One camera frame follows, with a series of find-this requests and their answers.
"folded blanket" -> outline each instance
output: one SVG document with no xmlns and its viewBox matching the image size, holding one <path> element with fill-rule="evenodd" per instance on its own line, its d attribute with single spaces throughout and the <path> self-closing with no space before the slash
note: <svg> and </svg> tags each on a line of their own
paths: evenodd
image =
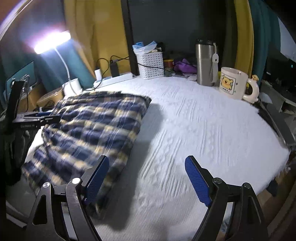
<svg viewBox="0 0 296 241">
<path fill-rule="evenodd" d="M 60 115 L 61 121 L 44 127 L 43 145 L 22 167 L 34 192 L 47 181 L 61 185 L 81 177 L 106 155 L 110 166 L 98 195 L 98 203 L 104 203 L 126 165 L 150 102 L 146 96 L 106 91 L 59 101 L 52 115 Z"/>
</svg>

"blue gripper pad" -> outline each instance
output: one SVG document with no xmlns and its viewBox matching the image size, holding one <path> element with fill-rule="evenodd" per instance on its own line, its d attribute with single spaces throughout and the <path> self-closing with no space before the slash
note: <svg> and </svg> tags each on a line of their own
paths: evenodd
<svg viewBox="0 0 296 241">
<path fill-rule="evenodd" d="M 207 207 L 209 207 L 212 203 L 212 200 L 209 196 L 210 189 L 190 157 L 187 157 L 185 159 L 185 170 L 192 183 L 192 186 L 196 192 L 198 199 Z"/>
<path fill-rule="evenodd" d="M 84 204 L 88 205 L 95 201 L 103 180 L 109 170 L 109 158 L 105 157 L 92 179 L 85 187 Z"/>
</svg>

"cartoon bear mug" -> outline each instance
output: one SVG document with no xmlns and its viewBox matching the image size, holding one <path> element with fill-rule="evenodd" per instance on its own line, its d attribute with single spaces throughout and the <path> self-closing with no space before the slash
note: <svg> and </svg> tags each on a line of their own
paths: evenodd
<svg viewBox="0 0 296 241">
<path fill-rule="evenodd" d="M 253 92 L 251 95 L 244 94 L 247 83 L 252 86 Z M 237 69 L 222 67 L 220 92 L 227 94 L 232 99 L 243 99 L 253 104 L 258 101 L 259 88 L 257 82 L 249 79 L 246 73 Z"/>
</svg>

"plastic bag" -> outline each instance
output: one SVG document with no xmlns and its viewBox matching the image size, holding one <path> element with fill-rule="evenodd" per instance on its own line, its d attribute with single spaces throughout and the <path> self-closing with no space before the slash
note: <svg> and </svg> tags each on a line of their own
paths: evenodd
<svg viewBox="0 0 296 241">
<path fill-rule="evenodd" d="M 156 45 L 157 45 L 157 43 L 155 41 L 152 41 L 150 44 L 148 44 L 144 47 L 141 47 L 139 45 L 133 45 L 133 51 L 135 54 L 142 55 L 142 54 L 149 53 L 152 50 L 154 50 L 156 48 Z"/>
</svg>

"bed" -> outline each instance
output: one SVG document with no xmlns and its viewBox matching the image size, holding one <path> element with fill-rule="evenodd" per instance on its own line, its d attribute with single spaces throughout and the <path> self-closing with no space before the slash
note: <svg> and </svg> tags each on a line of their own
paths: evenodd
<svg viewBox="0 0 296 241">
<path fill-rule="evenodd" d="M 190 240 L 207 208 L 185 172 L 189 155 L 226 183 L 249 182 L 256 194 L 288 160 L 288 149 L 253 106 L 215 88 L 178 77 L 137 77 L 99 90 L 152 99 L 105 216 L 93 218 L 102 240 Z M 42 143 L 40 134 L 27 158 Z M 18 192 L 16 186 L 9 192 Z"/>
</svg>

